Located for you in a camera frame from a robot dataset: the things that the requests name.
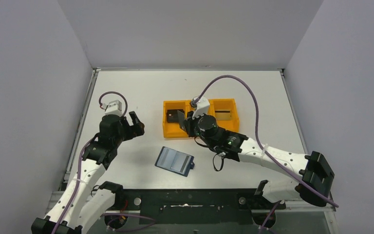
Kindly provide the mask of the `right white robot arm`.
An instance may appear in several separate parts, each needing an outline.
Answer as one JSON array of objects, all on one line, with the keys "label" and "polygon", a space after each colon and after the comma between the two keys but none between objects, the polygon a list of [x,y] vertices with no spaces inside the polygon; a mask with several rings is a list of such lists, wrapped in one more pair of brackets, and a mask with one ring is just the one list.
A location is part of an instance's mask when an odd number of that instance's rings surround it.
[{"label": "right white robot arm", "polygon": [[329,198],[335,174],[319,152],[295,154],[262,144],[218,126],[215,117],[210,115],[181,120],[180,128],[189,137],[200,138],[203,146],[222,160],[253,163],[286,175],[288,178],[283,181],[262,180],[259,183],[254,200],[261,208],[295,199],[318,207],[337,206]]}]

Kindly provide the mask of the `blue card holder wallet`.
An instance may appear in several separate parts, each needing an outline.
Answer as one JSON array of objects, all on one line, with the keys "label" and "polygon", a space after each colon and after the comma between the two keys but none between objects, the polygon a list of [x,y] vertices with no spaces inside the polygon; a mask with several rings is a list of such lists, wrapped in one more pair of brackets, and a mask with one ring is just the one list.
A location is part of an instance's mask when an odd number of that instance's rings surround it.
[{"label": "blue card holder wallet", "polygon": [[187,177],[195,167],[194,156],[163,146],[155,166],[166,171]]}]

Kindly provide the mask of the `black cards stack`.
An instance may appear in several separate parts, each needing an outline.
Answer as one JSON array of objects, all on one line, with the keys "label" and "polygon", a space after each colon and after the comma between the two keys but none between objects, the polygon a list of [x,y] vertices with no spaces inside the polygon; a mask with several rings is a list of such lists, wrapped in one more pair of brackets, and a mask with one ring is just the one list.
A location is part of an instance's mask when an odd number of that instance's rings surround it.
[{"label": "black cards stack", "polygon": [[179,109],[168,109],[166,111],[166,122],[167,123],[178,123],[178,111]]}]

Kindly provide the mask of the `dark card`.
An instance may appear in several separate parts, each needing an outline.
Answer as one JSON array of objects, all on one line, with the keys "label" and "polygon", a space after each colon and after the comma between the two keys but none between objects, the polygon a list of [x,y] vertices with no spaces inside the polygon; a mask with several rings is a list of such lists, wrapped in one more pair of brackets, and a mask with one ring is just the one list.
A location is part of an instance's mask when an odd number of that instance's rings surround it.
[{"label": "dark card", "polygon": [[186,114],[184,113],[183,110],[181,109],[177,110],[177,118],[178,118],[180,128],[185,132],[186,131],[186,124],[185,124]]}]

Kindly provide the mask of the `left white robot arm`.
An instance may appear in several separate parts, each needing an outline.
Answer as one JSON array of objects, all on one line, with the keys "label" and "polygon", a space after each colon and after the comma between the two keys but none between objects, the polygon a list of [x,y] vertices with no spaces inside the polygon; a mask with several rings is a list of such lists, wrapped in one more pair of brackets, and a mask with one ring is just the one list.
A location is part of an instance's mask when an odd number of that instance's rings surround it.
[{"label": "left white robot arm", "polygon": [[123,205],[123,186],[109,181],[100,185],[91,200],[87,198],[117,156],[121,143],[145,133],[145,125],[137,114],[131,111],[129,115],[132,124],[125,116],[108,114],[102,117],[98,133],[79,154],[76,174],[46,216],[34,220],[32,233],[85,234],[107,209]]}]

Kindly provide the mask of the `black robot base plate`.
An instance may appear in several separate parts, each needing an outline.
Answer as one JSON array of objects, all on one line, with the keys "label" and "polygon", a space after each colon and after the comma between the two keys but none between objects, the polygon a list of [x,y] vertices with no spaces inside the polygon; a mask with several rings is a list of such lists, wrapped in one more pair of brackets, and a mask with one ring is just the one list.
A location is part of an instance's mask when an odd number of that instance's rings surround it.
[{"label": "black robot base plate", "polygon": [[277,220],[274,204],[256,189],[124,189],[118,205],[108,210],[135,217],[108,215],[111,231],[129,231],[130,222],[153,224],[256,224],[265,230]]}]

